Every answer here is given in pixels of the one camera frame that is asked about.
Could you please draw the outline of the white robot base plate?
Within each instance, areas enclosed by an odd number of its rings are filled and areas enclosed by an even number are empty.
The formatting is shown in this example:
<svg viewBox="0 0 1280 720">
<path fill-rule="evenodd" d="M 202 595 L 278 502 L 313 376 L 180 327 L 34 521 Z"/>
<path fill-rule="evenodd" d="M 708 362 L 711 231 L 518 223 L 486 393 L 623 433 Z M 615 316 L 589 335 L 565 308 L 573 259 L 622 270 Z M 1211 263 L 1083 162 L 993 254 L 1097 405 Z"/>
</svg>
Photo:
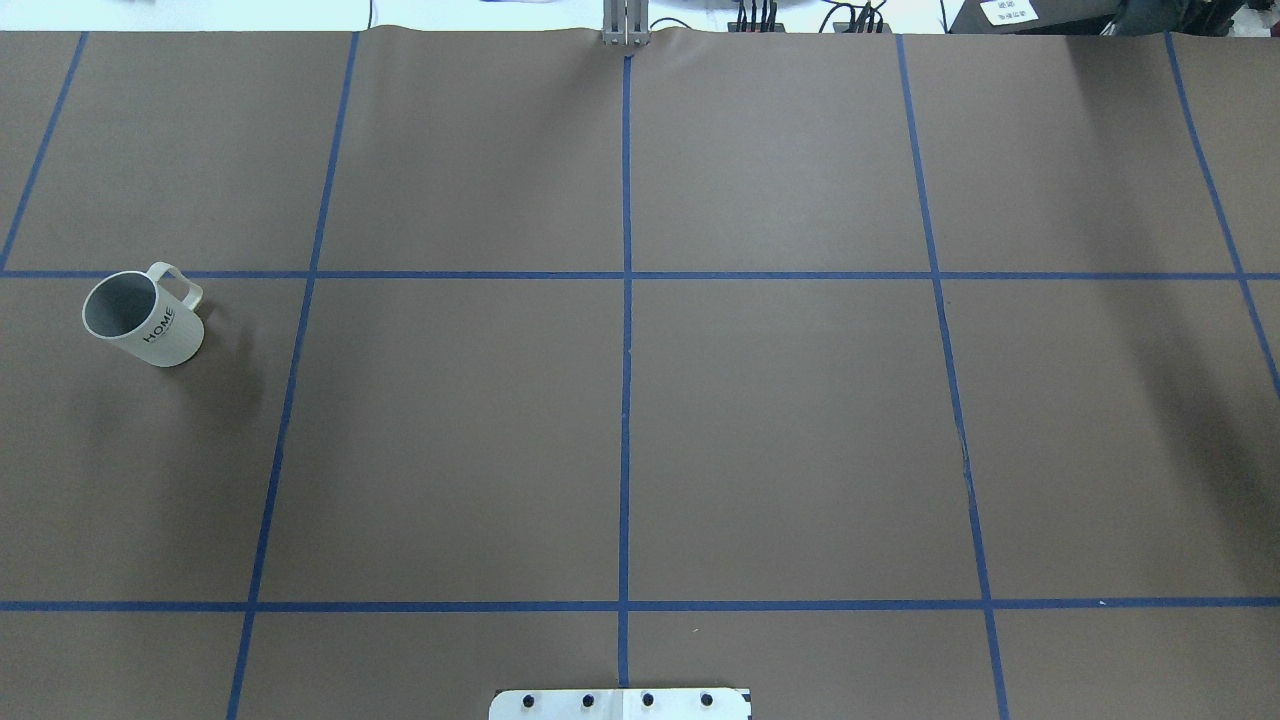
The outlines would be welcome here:
<svg viewBox="0 0 1280 720">
<path fill-rule="evenodd" d="M 712 688 L 502 691 L 489 719 L 751 719 L 750 692 Z"/>
</svg>

